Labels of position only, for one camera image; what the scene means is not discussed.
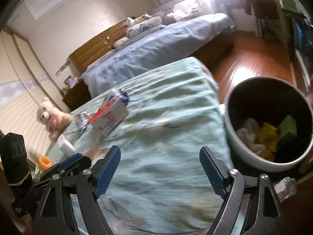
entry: wooden headboard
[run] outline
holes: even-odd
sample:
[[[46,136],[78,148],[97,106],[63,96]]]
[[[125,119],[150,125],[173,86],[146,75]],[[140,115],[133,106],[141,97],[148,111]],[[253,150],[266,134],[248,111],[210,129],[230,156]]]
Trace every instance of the wooden headboard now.
[[[71,53],[70,60],[80,73],[84,73],[89,65],[113,49],[113,44],[126,35],[126,29],[127,20],[111,26]]]

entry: wooden bed base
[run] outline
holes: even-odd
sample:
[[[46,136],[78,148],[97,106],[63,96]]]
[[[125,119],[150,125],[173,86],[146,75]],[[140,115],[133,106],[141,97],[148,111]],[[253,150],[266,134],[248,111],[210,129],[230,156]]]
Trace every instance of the wooden bed base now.
[[[73,65],[80,73],[84,73],[89,65],[113,49],[113,44],[126,35],[126,20],[103,31],[69,55]],[[210,69],[215,61],[234,45],[234,32],[230,27],[224,29],[203,47],[192,53]]]

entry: orange ring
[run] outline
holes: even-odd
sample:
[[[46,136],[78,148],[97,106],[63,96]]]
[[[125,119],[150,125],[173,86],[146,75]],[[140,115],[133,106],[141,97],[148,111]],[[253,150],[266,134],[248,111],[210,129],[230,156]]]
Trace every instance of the orange ring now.
[[[42,172],[44,172],[51,167],[51,160],[44,155],[40,156],[38,158],[38,167]]]

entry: teddy bear's head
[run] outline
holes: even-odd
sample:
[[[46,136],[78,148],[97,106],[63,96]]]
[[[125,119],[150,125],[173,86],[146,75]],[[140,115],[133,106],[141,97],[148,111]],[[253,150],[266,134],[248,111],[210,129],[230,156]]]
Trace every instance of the teddy bear's head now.
[[[53,109],[53,104],[47,97],[44,97],[37,109],[37,120],[44,125],[48,124]]]

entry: blue gripper pad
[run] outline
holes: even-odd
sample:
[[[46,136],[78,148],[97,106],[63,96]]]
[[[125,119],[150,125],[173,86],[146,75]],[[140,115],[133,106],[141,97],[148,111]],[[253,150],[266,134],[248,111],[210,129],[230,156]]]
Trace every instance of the blue gripper pad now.
[[[119,147],[113,146],[106,156],[98,160],[93,166],[92,185],[95,187],[94,196],[96,199],[105,194],[120,160],[121,150]]]
[[[71,157],[67,158],[65,161],[59,163],[57,171],[61,172],[62,170],[65,170],[67,167],[77,162],[82,157],[83,155],[80,153],[76,153],[75,155],[72,155]]]
[[[224,187],[223,176],[215,166],[204,147],[200,149],[199,158],[215,194],[219,195],[222,199],[225,199],[227,193]]]

